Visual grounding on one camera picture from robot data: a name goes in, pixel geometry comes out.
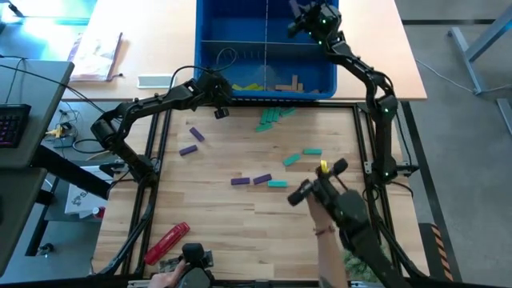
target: desk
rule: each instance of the desk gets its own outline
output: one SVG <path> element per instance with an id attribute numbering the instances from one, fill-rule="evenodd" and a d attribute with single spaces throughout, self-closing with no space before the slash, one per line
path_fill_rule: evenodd
<path id="1" fill-rule="evenodd" d="M 0 59 L 0 65 L 15 68 L 19 59 Z M 24 60 L 19 69 L 47 77 L 56 82 L 68 83 L 74 65 L 71 62 Z M 47 169 L 55 176 L 76 186 L 107 198 L 110 185 L 59 154 L 40 145 L 46 128 L 61 100 L 64 87 L 30 74 L 0 67 L 0 103 L 6 102 L 10 84 L 13 89 L 8 103 L 30 105 L 30 114 L 22 139 L 16 148 L 0 149 L 0 169 L 22 169 L 35 166 Z"/>
<path id="2" fill-rule="evenodd" d="M 349 187 L 363 191 L 353 112 L 300 108 L 296 115 L 282 118 L 272 130 L 256 133 L 254 128 L 261 115 L 262 108 L 231 108 L 228 118 L 217 121 L 211 108 L 173 111 L 150 246 L 175 224 L 185 221 L 190 232 L 165 258 L 179 255 L 183 243 L 200 242 L 213 251 L 212 271 L 217 279 L 317 279 L 316 238 L 307 206 L 302 203 L 291 207 L 286 196 L 302 180 L 314 177 L 320 157 L 302 155 L 300 161 L 288 167 L 282 160 L 301 153 L 303 148 L 321 147 L 321 158 L 331 164 L 346 158 L 349 168 L 342 179 Z M 150 118 L 133 125 L 126 142 L 135 152 L 143 153 L 149 125 Z M 205 136 L 204 142 L 195 140 L 189 132 L 192 126 Z M 363 133 L 368 142 L 367 131 Z M 198 145 L 197 152 L 179 155 L 180 149 L 193 144 Z M 402 158 L 395 130 L 393 154 L 398 161 Z M 287 180 L 289 187 L 230 184 L 231 178 L 266 173 Z M 136 190 L 137 186 L 129 182 L 112 189 L 94 254 L 95 270 L 105 267 L 126 240 Z M 398 242 L 428 274 L 412 197 L 401 187 L 388 186 L 388 199 Z M 136 244 L 132 270 L 137 257 Z M 156 271 L 156 266 L 146 266 L 145 274 Z"/>
<path id="3" fill-rule="evenodd" d="M 0 189 L 0 198 L 2 198 L 0 276 L 7 268 L 45 177 L 46 170 L 38 168 L 0 171 L 2 184 Z"/>
<path id="4" fill-rule="evenodd" d="M 394 0 L 340 1 L 342 29 L 355 54 L 394 82 L 400 100 L 426 99 L 418 68 Z M 194 64 L 196 0 L 98 0 L 87 33 L 106 27 L 123 33 L 114 74 L 124 78 L 112 82 L 73 83 L 73 88 L 97 100 L 145 98 L 164 90 L 137 89 L 140 74 L 172 74 Z M 180 72 L 179 82 L 192 77 Z M 335 99 L 364 100 L 365 87 L 344 68 L 338 67 Z M 65 100 L 76 101 L 69 91 Z"/>
<path id="5" fill-rule="evenodd" d="M 0 59 L 2 66 L 14 68 L 17 64 L 18 59 Z M 73 70 L 73 64 L 25 60 L 21 62 L 19 69 L 66 83 Z M 11 83 L 13 89 L 8 103 L 25 103 L 30 105 L 31 109 L 18 147 L 0 149 L 0 195 L 3 197 L 4 209 L 4 219 L 0 225 L 0 274 L 4 271 L 6 261 L 9 261 L 47 170 L 56 177 L 104 198 L 110 187 L 109 183 L 40 145 L 64 87 L 22 72 L 17 72 L 14 76 L 13 70 L 0 67 L 1 104 L 6 102 Z M 47 192 L 40 195 L 45 195 L 48 200 Z"/>

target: purple block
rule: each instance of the purple block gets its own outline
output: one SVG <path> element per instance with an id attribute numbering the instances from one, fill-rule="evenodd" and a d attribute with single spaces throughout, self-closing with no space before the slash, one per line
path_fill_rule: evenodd
<path id="1" fill-rule="evenodd" d="M 249 178 L 233 178 L 231 179 L 231 185 L 243 185 L 243 184 L 249 184 L 250 179 Z"/>
<path id="2" fill-rule="evenodd" d="M 198 147 L 197 147 L 196 145 L 192 145 L 192 146 L 190 146 L 190 147 L 187 147 L 187 148 L 181 149 L 181 150 L 179 151 L 179 154 L 180 154 L 181 156 L 185 156 L 185 155 L 187 155 L 188 153 L 192 153 L 192 152 L 197 151 L 197 150 L 198 150 Z"/>
<path id="3" fill-rule="evenodd" d="M 272 180 L 272 175 L 270 175 L 270 174 L 265 174 L 265 175 L 263 175 L 263 176 L 260 176 L 260 177 L 256 177 L 256 178 L 254 178 L 254 179 L 253 179 L 253 183 L 254 183 L 255 185 L 257 185 L 257 184 L 260 184 L 260 183 L 263 183 L 263 182 L 267 182 L 267 181 L 270 181 L 270 180 Z"/>
<path id="4" fill-rule="evenodd" d="M 190 128 L 190 132 L 192 133 L 193 136 L 196 137 L 197 140 L 199 140 L 200 142 L 203 142 L 205 141 L 205 138 L 201 135 L 201 133 L 199 133 L 199 131 L 197 129 L 195 129 L 194 127 Z"/>

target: blue plastic bin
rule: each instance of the blue plastic bin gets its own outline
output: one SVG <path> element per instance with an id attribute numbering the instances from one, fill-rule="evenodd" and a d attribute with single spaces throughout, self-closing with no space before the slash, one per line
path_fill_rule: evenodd
<path id="1" fill-rule="evenodd" d="M 301 5 L 310 0 L 298 0 Z M 338 0 L 328 1 L 338 6 Z M 326 60 L 319 44 L 306 33 L 287 37 L 293 21 L 289 0 L 198 0 L 195 65 L 221 68 L 231 84 L 253 83 L 264 91 L 234 91 L 236 98 L 325 99 L 336 91 L 336 67 Z M 198 77 L 201 71 L 196 70 Z M 304 93 L 275 91 L 276 85 L 291 85 L 292 76 Z"/>

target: wrist strap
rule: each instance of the wrist strap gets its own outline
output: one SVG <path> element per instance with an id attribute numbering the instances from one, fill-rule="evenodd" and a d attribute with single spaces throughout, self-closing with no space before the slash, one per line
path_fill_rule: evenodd
<path id="1" fill-rule="evenodd" d="M 321 229 L 321 230 L 313 228 L 314 235 L 317 237 L 322 234 L 325 234 L 325 233 L 334 233 L 335 231 L 336 230 L 334 229 L 334 227 L 332 225 L 329 225 L 327 228 Z"/>

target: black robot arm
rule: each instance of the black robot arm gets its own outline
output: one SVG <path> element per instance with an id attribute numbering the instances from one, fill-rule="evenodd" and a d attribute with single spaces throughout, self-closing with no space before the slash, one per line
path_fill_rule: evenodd
<path id="1" fill-rule="evenodd" d="M 197 81 L 191 79 L 169 89 L 166 94 L 119 104 L 114 110 L 105 112 L 90 129 L 103 148 L 119 156 L 128 165 L 136 182 L 152 185 L 157 178 L 153 163 L 148 157 L 136 154 L 124 141 L 134 122 L 170 109 L 196 110 L 198 106 L 207 104 L 217 108 L 217 119 L 224 118 L 229 112 L 223 106 L 231 96 L 228 81 L 219 72 L 206 70 Z M 121 119 L 118 128 L 113 124 L 115 119 Z"/>
<path id="2" fill-rule="evenodd" d="M 295 21 L 288 27 L 288 36 L 292 38 L 301 31 L 307 32 L 322 46 L 330 62 L 343 66 L 366 87 L 366 106 L 375 123 L 376 131 L 376 157 L 372 163 L 373 184 L 387 184 L 396 178 L 400 171 L 407 174 L 414 172 L 416 167 L 397 166 L 391 155 L 392 121 L 398 109 L 398 100 L 391 80 L 354 55 L 346 43 L 344 33 L 338 31 L 342 16 L 336 7 L 316 2 L 299 6 L 294 0 L 290 1 L 290 4 Z M 379 87 L 384 95 L 376 98 Z"/>

